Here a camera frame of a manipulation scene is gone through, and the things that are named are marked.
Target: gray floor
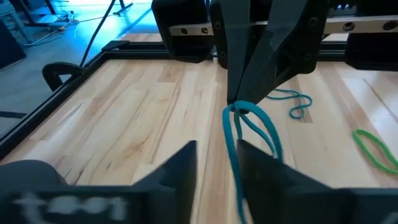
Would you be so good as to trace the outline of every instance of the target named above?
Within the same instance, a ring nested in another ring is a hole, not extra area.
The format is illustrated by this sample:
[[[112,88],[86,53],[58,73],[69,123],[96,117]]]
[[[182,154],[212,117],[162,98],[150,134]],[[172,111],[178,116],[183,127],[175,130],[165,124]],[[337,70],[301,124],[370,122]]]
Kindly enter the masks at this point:
[[[112,11],[119,10],[119,7],[114,6]],[[79,14],[76,19],[82,21],[103,16],[106,6],[79,7],[73,10]],[[144,13],[149,13],[147,15],[149,19],[144,19],[146,18],[142,16]],[[135,4],[121,17],[108,17],[94,41],[88,59],[96,55],[110,40],[132,30],[137,25],[137,20],[142,20],[143,23],[143,25],[138,23],[138,27],[155,32],[156,26],[150,14],[152,12],[149,4]],[[97,19],[82,22],[77,26],[68,26],[65,32],[54,34],[41,42],[42,45],[26,48],[27,57],[20,63],[0,70],[0,111],[29,114],[47,99],[52,92],[42,78],[43,66],[57,61],[79,64],[99,22],[100,19]],[[18,119],[1,118],[0,137],[18,122]]]

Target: light wood surface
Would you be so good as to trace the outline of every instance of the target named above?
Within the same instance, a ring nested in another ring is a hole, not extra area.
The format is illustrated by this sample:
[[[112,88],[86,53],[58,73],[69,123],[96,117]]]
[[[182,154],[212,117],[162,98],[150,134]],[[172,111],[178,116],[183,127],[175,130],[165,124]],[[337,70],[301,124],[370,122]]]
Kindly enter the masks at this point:
[[[196,139],[192,223],[238,223],[221,127],[226,81],[216,61],[110,60],[2,164],[39,159],[70,184],[124,185]],[[277,127],[286,164],[332,187],[398,187],[397,177],[377,170],[351,138],[356,128],[367,129],[398,157],[398,74],[318,63],[312,74],[281,88],[313,97],[300,121],[288,116],[294,100],[259,103]],[[245,139],[269,152],[259,136],[247,127],[243,131]]]
[[[122,38],[122,40],[129,40],[131,42],[161,42],[162,37],[160,34],[126,34]]]

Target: green rubber band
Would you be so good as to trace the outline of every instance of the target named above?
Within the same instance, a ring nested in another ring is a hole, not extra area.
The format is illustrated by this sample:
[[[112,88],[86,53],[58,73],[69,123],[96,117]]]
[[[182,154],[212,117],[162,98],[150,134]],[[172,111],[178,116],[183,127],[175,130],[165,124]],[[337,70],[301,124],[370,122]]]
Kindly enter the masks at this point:
[[[376,159],[374,157],[374,155],[369,151],[369,149],[365,146],[365,144],[363,143],[363,141],[361,140],[361,138],[359,137],[359,135],[362,135],[366,138],[368,138],[369,140],[375,142],[378,146],[381,147],[383,153],[386,155],[387,159],[397,168],[397,169],[390,169],[388,167],[386,167],[384,164],[382,164],[380,161],[378,161],[378,159]],[[390,149],[377,137],[375,137],[375,135],[362,130],[362,129],[357,129],[353,132],[353,138],[355,140],[355,142],[357,143],[357,145],[365,152],[365,154],[370,158],[370,160],[373,162],[373,164],[379,168],[380,170],[383,170],[384,172],[388,173],[388,174],[398,174],[398,161],[397,159],[394,157],[394,155],[392,155]]]

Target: metal rail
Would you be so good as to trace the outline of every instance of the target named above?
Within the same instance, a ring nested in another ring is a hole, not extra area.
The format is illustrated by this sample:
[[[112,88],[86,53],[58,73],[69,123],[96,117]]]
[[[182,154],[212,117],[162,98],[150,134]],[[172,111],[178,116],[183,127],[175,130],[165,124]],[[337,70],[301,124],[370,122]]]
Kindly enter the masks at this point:
[[[254,26],[266,26],[267,21]],[[212,36],[211,23],[177,25],[169,28],[172,36]],[[360,34],[398,32],[398,16],[331,17],[326,20],[324,34]]]

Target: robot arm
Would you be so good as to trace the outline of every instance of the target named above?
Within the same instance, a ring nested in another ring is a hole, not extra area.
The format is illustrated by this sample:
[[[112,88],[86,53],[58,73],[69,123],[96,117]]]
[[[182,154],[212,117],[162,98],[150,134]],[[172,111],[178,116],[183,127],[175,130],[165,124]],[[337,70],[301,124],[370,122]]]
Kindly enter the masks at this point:
[[[258,103],[297,74],[313,72],[327,34],[349,34],[345,61],[354,68],[398,68],[396,3],[214,0],[208,22],[201,0],[165,2],[155,0],[152,9],[167,48],[177,60],[201,62],[215,46],[228,68],[228,104]]]

